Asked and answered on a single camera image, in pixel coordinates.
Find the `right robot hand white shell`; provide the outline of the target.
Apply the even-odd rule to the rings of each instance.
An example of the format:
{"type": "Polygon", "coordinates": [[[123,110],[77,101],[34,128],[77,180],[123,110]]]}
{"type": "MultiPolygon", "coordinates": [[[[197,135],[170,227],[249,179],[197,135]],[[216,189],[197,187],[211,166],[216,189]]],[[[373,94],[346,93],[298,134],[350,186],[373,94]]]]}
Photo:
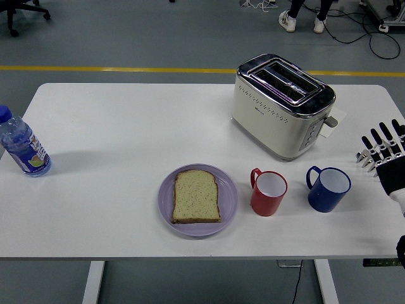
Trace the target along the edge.
{"type": "Polygon", "coordinates": [[[368,170],[375,171],[387,196],[399,204],[404,213],[404,125],[396,119],[391,121],[396,135],[383,122],[379,130],[371,129],[372,143],[366,136],[361,138],[365,150],[358,153],[357,161],[364,159],[363,166],[371,165],[368,170]]]}

